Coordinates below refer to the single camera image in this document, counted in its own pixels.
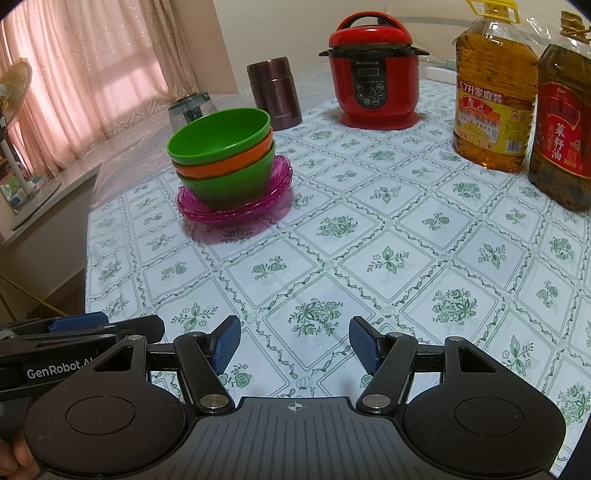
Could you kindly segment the person's left hand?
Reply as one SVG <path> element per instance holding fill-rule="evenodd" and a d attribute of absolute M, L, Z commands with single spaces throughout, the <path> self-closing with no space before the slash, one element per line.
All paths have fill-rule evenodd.
<path fill-rule="evenodd" d="M 10 442 L 1 441 L 0 476 L 7 480 L 35 480 L 40 468 L 32 456 L 22 431 Z"/>

